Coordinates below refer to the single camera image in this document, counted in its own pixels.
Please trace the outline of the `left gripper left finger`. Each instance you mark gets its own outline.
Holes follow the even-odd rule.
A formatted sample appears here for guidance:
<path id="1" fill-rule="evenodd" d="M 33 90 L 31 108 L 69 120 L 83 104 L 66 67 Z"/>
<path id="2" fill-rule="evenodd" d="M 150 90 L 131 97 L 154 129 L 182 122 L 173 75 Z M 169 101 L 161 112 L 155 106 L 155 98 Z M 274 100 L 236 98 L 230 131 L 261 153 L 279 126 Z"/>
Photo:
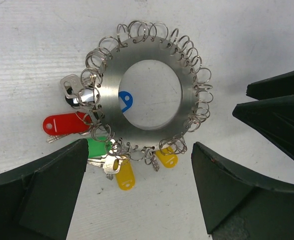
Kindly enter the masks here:
<path id="1" fill-rule="evenodd" d="M 88 142 L 0 174 L 0 240 L 64 240 L 86 171 Z"/>

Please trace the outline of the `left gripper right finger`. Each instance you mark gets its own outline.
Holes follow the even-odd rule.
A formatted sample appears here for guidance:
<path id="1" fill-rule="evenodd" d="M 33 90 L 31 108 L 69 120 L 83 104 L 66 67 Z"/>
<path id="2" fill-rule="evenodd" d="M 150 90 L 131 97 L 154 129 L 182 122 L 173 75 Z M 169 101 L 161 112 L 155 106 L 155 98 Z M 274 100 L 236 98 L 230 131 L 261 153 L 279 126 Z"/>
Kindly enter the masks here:
<path id="1" fill-rule="evenodd" d="M 214 240 L 294 240 L 294 184 L 200 142 L 193 145 L 191 163 L 206 231 Z"/>

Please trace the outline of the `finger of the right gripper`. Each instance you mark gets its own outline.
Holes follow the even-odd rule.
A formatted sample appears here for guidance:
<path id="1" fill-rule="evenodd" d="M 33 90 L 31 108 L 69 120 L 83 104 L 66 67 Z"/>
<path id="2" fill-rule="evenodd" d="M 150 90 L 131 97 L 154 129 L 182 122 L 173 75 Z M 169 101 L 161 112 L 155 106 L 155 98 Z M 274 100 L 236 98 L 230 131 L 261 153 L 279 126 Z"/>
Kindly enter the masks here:
<path id="1" fill-rule="evenodd" d="M 232 115 L 294 160 L 294 95 L 240 103 Z"/>
<path id="2" fill-rule="evenodd" d="M 246 95 L 256 100 L 294 95 L 294 71 L 253 82 Z"/>

